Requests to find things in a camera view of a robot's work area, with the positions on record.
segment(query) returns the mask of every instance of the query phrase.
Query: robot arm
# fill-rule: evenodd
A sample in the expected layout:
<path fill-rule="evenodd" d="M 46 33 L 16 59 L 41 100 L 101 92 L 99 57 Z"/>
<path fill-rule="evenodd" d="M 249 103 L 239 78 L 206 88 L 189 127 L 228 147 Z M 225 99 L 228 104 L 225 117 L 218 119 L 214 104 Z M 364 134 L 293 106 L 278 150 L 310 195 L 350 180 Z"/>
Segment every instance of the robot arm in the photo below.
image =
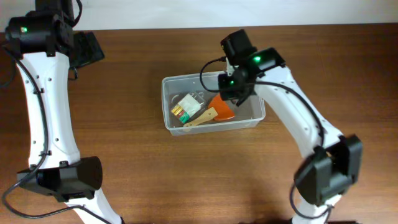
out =
<path fill-rule="evenodd" d="M 25 17 L 12 18 L 6 29 L 11 49 L 5 49 L 17 62 L 27 98 L 30 169 L 18 173 L 18 183 L 3 194 L 2 201 L 10 211 L 25 218 L 49 216 L 23 214 L 8 204 L 7 194 L 20 186 L 65 202 L 84 223 L 124 223 L 112 210 L 101 189 L 100 160 L 97 157 L 80 158 L 73 137 L 67 93 L 68 70 L 71 54 L 82 47 L 73 45 L 72 26 L 78 18 L 74 21 L 70 18 L 73 18 L 70 0 L 37 1 L 36 11 Z"/>
<path fill-rule="evenodd" d="M 317 111 L 275 49 L 258 52 L 243 30 L 222 40 L 221 46 L 227 61 L 227 73 L 218 77 L 221 98 L 238 99 L 238 106 L 253 94 L 264 99 L 305 159 L 290 193 L 296 212 L 291 222 L 324 224 L 342 194 L 358 181 L 361 141 L 356 136 L 344 137 Z M 298 208 L 292 200 L 295 188 L 303 199 Z"/>

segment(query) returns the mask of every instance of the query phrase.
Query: wooden table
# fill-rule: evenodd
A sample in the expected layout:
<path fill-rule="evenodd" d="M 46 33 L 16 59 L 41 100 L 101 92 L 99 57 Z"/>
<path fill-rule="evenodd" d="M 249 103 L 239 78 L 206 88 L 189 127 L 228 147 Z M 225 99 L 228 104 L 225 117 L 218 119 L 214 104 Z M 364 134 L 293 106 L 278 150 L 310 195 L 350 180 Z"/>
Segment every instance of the wooden table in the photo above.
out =
<path fill-rule="evenodd" d="M 95 34 L 106 58 L 68 84 L 82 157 L 103 163 L 103 190 L 126 223 L 228 223 L 289 219 L 289 187 L 302 158 L 266 106 L 252 129 L 173 137 L 161 107 L 165 77 L 198 73 L 220 57 L 220 40 L 237 28 L 106 30 Z M 331 220 L 396 223 L 398 214 L 398 24 L 282 26 L 246 29 L 259 49 L 275 47 L 324 117 L 364 144 L 359 183 Z M 9 59 L 1 52 L 0 79 Z M 211 70 L 223 69 L 222 64 Z M 18 76 L 0 90 L 0 191 L 27 167 L 29 123 Z M 65 205 L 17 190 L 27 213 Z M 1 205 L 0 223 L 79 223 L 74 212 L 40 221 Z"/>

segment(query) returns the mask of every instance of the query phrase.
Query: black cable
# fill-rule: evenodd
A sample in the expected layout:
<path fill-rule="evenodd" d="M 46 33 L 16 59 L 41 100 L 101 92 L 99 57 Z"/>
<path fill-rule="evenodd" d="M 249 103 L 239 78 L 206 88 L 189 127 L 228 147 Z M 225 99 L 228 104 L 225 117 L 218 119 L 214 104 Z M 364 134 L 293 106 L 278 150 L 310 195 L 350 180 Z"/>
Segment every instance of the black cable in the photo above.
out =
<path fill-rule="evenodd" d="M 76 0 L 76 2 L 77 2 L 77 5 L 79 6 L 79 15 L 77 15 L 76 19 L 73 21 L 72 27 L 75 27 L 79 23 L 81 14 L 83 12 L 83 4 L 81 3 L 81 1 Z"/>
<path fill-rule="evenodd" d="M 74 76 L 74 78 L 68 78 L 68 80 L 69 81 L 76 81 L 79 78 L 79 73 L 78 73 L 76 67 L 73 68 L 73 76 Z"/>
<path fill-rule="evenodd" d="M 6 53 L 13 59 L 16 61 L 16 63 L 21 67 L 21 69 L 24 71 L 24 73 L 27 75 L 28 79 L 30 80 L 31 84 L 33 84 L 34 90 L 37 94 L 35 94 L 37 96 L 37 100 L 39 101 L 39 106 L 40 106 L 40 113 L 42 115 L 42 122 L 43 122 L 43 130 L 44 130 L 44 150 L 41 153 L 41 159 L 40 161 L 37 163 L 37 165 L 25 176 L 23 177 L 21 180 L 19 180 L 18 182 L 16 182 L 14 185 L 12 185 L 11 187 L 9 187 L 2 195 L 1 197 L 1 201 L 4 204 L 4 206 L 12 213 L 22 217 L 22 218 L 33 218 L 33 219 L 37 219 L 37 218 L 45 218 L 45 217 L 49 217 L 52 215 L 56 215 L 62 212 L 66 212 L 72 209 L 80 209 L 83 210 L 87 213 L 89 213 L 90 215 L 94 216 L 95 218 L 101 220 L 102 222 L 106 223 L 106 224 L 111 224 L 110 222 L 108 222 L 107 220 L 105 220 L 104 218 L 98 216 L 97 214 L 93 213 L 92 211 L 88 210 L 87 208 L 85 208 L 82 205 L 76 205 L 76 206 L 72 206 L 72 207 L 67 207 L 67 208 L 62 208 L 60 210 L 56 210 L 53 212 L 48 212 L 45 214 L 41 214 L 41 215 L 29 215 L 29 214 L 25 214 L 22 213 L 18 210 L 16 210 L 15 208 L 13 208 L 7 201 L 7 196 L 13 191 L 15 190 L 17 187 L 19 187 L 21 184 L 26 183 L 27 181 L 29 181 L 32 178 L 35 178 L 36 173 L 39 171 L 40 166 L 44 163 L 44 160 L 47 157 L 48 151 L 49 151 L 49 129 L 47 126 L 47 117 L 45 115 L 45 109 L 44 109 L 44 103 L 43 103 L 43 98 L 42 95 L 40 94 L 40 89 L 37 86 L 35 80 L 33 79 L 33 76 L 30 74 L 30 72 L 28 71 L 28 69 L 25 67 L 25 65 L 19 60 L 17 59 L 9 49 L 7 49 L 6 47 L 3 46 L 3 49 L 6 51 Z"/>
<path fill-rule="evenodd" d="M 295 212 L 298 216 L 300 216 L 300 217 L 302 217 L 302 218 L 310 219 L 310 220 L 317 219 L 317 218 L 321 218 L 322 216 L 328 214 L 328 216 L 326 217 L 326 222 L 325 222 L 325 223 L 327 223 L 327 221 L 328 221 L 328 219 L 329 219 L 329 217 L 330 217 L 331 210 L 332 210 L 334 207 L 333 207 L 332 205 L 327 205 L 328 208 L 327 208 L 324 212 L 322 212 L 320 215 L 317 215 L 317 216 L 315 216 L 315 217 L 310 217 L 310 216 L 308 216 L 308 215 L 304 215 L 304 214 L 302 214 L 302 213 L 297 209 L 297 207 L 294 205 L 294 189 L 295 189 L 295 188 L 296 188 L 296 185 L 295 185 L 295 183 L 293 183 L 293 184 L 292 184 L 292 187 L 290 188 L 290 194 L 289 194 L 289 202 L 290 202 L 290 205 L 292 206 L 294 212 Z"/>
<path fill-rule="evenodd" d="M 206 65 L 203 66 L 203 68 L 200 70 L 200 73 L 199 73 L 199 80 L 200 80 L 200 83 L 201 83 L 201 85 L 203 86 L 203 88 L 204 88 L 205 90 L 207 90 L 207 91 L 209 91 L 209 92 L 211 92 L 211 93 L 219 93 L 219 92 L 220 92 L 220 90 L 209 90 L 209 89 L 207 89 L 207 87 L 205 86 L 205 84 L 204 84 L 204 82 L 203 82 L 202 76 L 203 76 L 203 71 L 204 71 L 205 68 L 206 68 L 207 66 L 209 66 L 210 64 L 212 64 L 212 63 L 214 63 L 214 62 L 225 62 L 225 61 L 226 61 L 226 57 L 225 57 L 225 56 L 224 56 L 224 57 L 220 57 L 220 58 L 218 58 L 218 59 L 211 60 L 211 61 L 207 62 Z"/>

